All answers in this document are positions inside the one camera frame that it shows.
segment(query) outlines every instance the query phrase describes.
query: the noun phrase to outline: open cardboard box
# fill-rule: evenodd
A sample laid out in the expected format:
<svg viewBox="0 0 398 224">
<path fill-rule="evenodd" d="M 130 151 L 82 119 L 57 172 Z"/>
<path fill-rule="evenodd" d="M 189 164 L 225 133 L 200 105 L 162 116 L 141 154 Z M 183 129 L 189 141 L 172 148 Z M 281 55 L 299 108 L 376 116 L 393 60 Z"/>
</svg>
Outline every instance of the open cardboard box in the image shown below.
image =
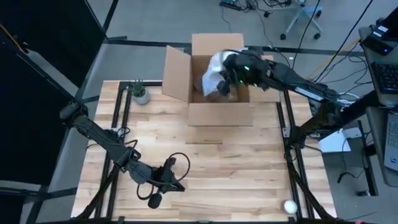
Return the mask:
<svg viewBox="0 0 398 224">
<path fill-rule="evenodd" d="M 193 86 L 205 74 L 215 53 L 224 49 L 242 48 L 242 34 L 193 34 L 192 56 L 167 46 L 162 93 L 188 103 L 188 125 L 253 125 L 249 103 L 252 99 L 258 101 L 258 95 L 265 94 L 262 90 L 240 86 L 237 89 L 237 102 L 228 103 L 223 97 L 217 102 L 210 102 Z"/>
</svg>

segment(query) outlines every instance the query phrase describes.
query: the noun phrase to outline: small potted plant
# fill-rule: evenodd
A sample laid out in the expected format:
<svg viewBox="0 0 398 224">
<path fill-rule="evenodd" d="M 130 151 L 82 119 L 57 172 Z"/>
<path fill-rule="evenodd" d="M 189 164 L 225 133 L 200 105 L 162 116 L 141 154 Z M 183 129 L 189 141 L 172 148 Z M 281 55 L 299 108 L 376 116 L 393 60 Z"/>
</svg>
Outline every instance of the small potted plant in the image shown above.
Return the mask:
<svg viewBox="0 0 398 224">
<path fill-rule="evenodd" d="M 139 105 L 144 105 L 150 100 L 150 95 L 142 84 L 142 80 L 135 80 L 132 84 L 132 99 Z"/>
</svg>

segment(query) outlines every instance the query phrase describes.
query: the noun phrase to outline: concrete floor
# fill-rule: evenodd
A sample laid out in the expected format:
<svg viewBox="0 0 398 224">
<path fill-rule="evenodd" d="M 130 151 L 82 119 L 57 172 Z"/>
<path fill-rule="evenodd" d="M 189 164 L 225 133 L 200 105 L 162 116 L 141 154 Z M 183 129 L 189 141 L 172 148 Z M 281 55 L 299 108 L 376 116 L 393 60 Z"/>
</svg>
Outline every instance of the concrete floor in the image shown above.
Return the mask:
<svg viewBox="0 0 398 224">
<path fill-rule="evenodd" d="M 89 0 L 88 2 L 99 22 L 103 24 L 112 0 Z M 119 0 L 107 36 L 116 37 L 126 35 L 129 40 L 142 41 L 190 42 L 191 34 L 193 33 L 228 32 L 227 23 L 221 19 L 221 9 L 218 6 L 218 2 L 215 0 Z M 307 2 L 315 5 L 317 1 L 308 0 Z M 322 37 L 314 40 L 313 35 L 316 31 L 310 26 L 303 40 L 302 48 L 337 50 L 368 2 L 368 0 L 321 1 L 320 6 L 324 7 L 324 10 L 321 17 L 317 20 L 323 28 Z M 359 27 L 368 26 L 374 23 L 379 17 L 387 16 L 397 6 L 397 0 L 374 1 L 349 37 L 347 43 L 359 37 Z M 262 2 L 260 7 L 263 9 L 266 8 Z M 303 28 L 308 19 L 300 18 L 288 34 L 287 40 L 282 41 L 279 39 L 280 34 L 284 32 L 294 14 L 294 11 L 279 11 L 273 13 L 267 19 L 262 17 L 266 26 L 266 34 L 275 47 L 296 48 L 298 46 Z M 244 34 L 246 45 L 270 45 L 270 42 L 264 37 L 262 23 L 255 12 L 243 13 L 225 9 L 224 17 L 231 23 L 233 32 Z M 273 55 L 276 61 L 284 61 L 279 54 Z M 294 57 L 294 54 L 284 55 L 287 58 Z M 98 95 L 103 80 L 132 80 L 135 78 L 161 80 L 164 56 L 165 48 L 162 47 L 103 45 L 90 71 L 90 80 L 87 84 L 84 97 Z M 329 55 L 298 54 L 295 70 L 299 75 L 307 77 L 308 74 L 329 57 Z M 49 64 L 42 62 L 43 59 L 40 56 L 34 55 L 32 58 L 49 74 L 54 75 L 56 78 L 58 77 L 58 82 L 62 82 L 71 92 L 76 92 L 76 88 L 70 86 L 73 84 L 68 83 L 68 80 L 60 78 L 60 74 L 54 71 Z M 337 65 L 324 81 L 343 78 L 362 68 L 364 68 L 362 63 L 353 63 L 345 60 Z M 354 85 L 353 82 L 355 79 L 361 75 L 362 73 L 343 82 L 331 83 L 329 87 L 334 88 L 338 92 L 344 92 L 350 89 Z M 367 73 L 361 81 L 366 82 L 369 80 L 370 76 Z M 353 90 L 352 93 L 361 96 L 372 89 L 372 85 L 363 85 Z M 95 108 L 96 103 L 89 104 L 91 117 L 95 113 Z M 62 151 L 61 160 L 57 166 L 50 190 L 67 189 L 78 185 L 86 143 L 87 140 L 85 138 L 81 137 L 75 131 L 71 131 L 66 146 Z M 361 149 L 358 142 L 352 141 L 350 145 L 354 150 Z M 357 197 L 355 196 L 356 191 L 366 190 L 364 175 L 359 179 L 350 179 L 347 177 L 341 184 L 337 184 L 336 180 L 342 166 L 341 156 L 340 154 L 324 155 L 336 211 L 340 218 L 347 219 L 370 212 L 377 212 L 362 218 L 362 220 L 374 223 L 397 223 L 398 214 L 394 210 L 398 207 L 398 189 L 384 185 L 380 168 L 377 166 L 378 161 L 375 161 L 376 159 L 376 157 L 372 158 L 380 196 Z M 350 170 L 354 173 L 359 173 L 361 171 L 361 168 L 359 168 L 361 164 L 355 161 L 358 161 L 358 158 L 350 159 L 348 166 L 352 167 Z M 44 202 L 38 222 L 66 220 L 70 217 L 73 199 L 74 197 L 70 196 Z"/>
</svg>

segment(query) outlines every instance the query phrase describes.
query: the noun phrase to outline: white ball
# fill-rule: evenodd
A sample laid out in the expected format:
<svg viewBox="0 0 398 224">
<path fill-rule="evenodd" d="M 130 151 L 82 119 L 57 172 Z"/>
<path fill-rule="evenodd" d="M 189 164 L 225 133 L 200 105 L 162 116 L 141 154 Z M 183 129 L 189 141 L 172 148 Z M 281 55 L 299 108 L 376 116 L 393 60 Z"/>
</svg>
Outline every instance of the white ball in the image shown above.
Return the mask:
<svg viewBox="0 0 398 224">
<path fill-rule="evenodd" d="M 295 214 L 297 212 L 297 204 L 293 200 L 285 201 L 284 208 L 289 214 Z"/>
</svg>

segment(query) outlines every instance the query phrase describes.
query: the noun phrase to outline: wooden tabletop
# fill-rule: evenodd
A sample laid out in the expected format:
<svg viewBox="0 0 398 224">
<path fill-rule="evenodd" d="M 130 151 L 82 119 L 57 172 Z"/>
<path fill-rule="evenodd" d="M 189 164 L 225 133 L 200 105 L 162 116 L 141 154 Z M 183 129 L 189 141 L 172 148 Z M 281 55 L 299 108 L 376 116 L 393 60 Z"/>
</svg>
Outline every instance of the wooden tabletop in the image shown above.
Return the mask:
<svg viewBox="0 0 398 224">
<path fill-rule="evenodd" d="M 118 81 L 106 81 L 102 87 L 95 122 L 104 129 L 111 127 L 118 85 Z M 279 92 L 252 96 L 252 101 L 267 101 L 251 103 L 253 126 L 193 127 L 187 125 L 186 102 L 163 95 L 159 86 L 147 89 L 151 95 L 148 104 L 131 103 L 131 132 L 126 141 L 138 139 L 136 149 L 142 154 L 141 161 L 151 166 L 162 166 L 172 153 L 184 152 L 192 163 L 190 173 L 181 182 L 186 191 L 166 193 L 160 207 L 151 209 L 147 201 L 137 198 L 137 184 L 129 174 L 121 174 L 113 220 L 125 216 L 126 220 L 145 221 L 287 221 L 291 215 L 281 205 L 292 194 L 275 103 L 280 100 Z M 291 101 L 296 123 L 300 125 L 311 117 L 308 101 L 294 93 Z M 286 110 L 284 114 L 288 123 Z M 316 142 L 307 144 L 317 147 Z M 83 211 L 99 189 L 105 153 L 99 146 L 87 149 L 72 217 Z M 311 191 L 335 216 L 322 155 L 311 149 L 303 149 L 302 153 Z M 174 171 L 179 178 L 187 162 L 183 157 L 176 158 Z M 149 184 L 141 186 L 141 195 L 149 192 Z M 103 216 L 108 195 L 104 198 Z"/>
</svg>

